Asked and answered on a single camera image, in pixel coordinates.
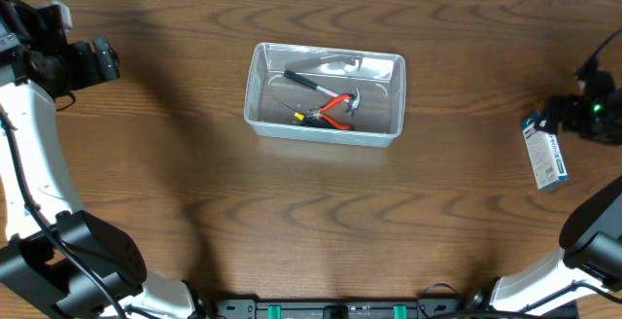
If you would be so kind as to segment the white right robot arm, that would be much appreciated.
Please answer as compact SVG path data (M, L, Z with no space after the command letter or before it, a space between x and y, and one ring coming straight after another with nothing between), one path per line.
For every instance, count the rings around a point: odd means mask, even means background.
M596 65L575 73L580 92L551 97L543 111L521 124L536 185L549 189L568 180L556 134L572 131L604 144L621 142L621 90ZM481 318L543 316L591 295L620 302L621 181L613 180L576 207L565 221L559 246L524 270L495 280L466 306Z

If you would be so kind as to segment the clear plastic container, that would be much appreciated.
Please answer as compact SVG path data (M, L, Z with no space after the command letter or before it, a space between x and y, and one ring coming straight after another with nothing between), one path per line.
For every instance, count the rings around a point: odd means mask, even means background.
M388 147L402 131L406 99L405 59L394 53L374 53L290 44L256 46L246 88L244 118L256 134L302 140L289 130L293 113L303 113L332 97L283 76L294 71L340 94L361 93L359 109L349 119L363 142L359 146Z

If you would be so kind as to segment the black yellow screwdriver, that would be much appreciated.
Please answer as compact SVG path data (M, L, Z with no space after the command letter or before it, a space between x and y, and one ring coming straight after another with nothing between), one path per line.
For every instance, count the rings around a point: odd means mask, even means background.
M333 126L327 121L319 120L317 118L312 118L307 115L304 115L303 113L296 111L295 109L285 105L282 102L280 102L280 105L293 113L294 117L296 118L296 121L295 121L296 124L309 126L309 127L316 127L316 128L333 129Z

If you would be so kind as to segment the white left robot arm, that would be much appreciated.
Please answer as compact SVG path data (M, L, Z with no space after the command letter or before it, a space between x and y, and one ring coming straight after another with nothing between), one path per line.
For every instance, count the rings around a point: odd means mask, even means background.
M203 318L198 294L147 269L132 238L86 211L63 156L57 99L116 80L103 37L69 42L59 1L1 1L4 286L51 318Z

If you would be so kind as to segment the silver offset wrench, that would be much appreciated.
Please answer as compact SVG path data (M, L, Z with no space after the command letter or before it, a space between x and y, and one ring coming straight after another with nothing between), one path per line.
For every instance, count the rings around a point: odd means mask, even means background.
M292 136L302 139L327 143L358 145L363 142L360 135L351 131L339 130L328 123L296 123L289 126Z

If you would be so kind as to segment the white blue cardboard box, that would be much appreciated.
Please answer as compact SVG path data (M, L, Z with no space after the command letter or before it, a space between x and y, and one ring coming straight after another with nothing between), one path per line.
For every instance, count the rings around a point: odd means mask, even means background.
M521 122L521 131L536 186L539 190L548 190L567 181L569 175L556 135L537 129L539 120L540 113L535 111Z

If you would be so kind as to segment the red handled pliers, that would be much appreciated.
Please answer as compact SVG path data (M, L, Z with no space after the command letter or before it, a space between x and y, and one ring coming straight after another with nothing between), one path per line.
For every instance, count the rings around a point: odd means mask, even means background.
M311 125L323 129L352 130L352 121L349 119L351 94L340 94L324 105L310 109L305 119Z

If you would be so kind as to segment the small claw hammer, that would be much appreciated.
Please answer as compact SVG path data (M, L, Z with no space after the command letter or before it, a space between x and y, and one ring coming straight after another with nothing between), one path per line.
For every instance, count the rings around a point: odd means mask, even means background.
M333 91L331 89L327 89L323 86L321 86L320 84L305 78L299 74L296 74L294 71L291 70L286 70L283 74L283 76L291 81L294 81L302 86L308 87L310 89L314 89L317 91L320 91L332 98L336 98L338 96L340 96L340 93L337 93L336 91ZM353 116L356 111L359 109L360 106L360 102L361 102L361 93L358 89L355 89L354 93L345 93L346 96L346 100L345 102L348 104L348 110L347 110L347 114Z

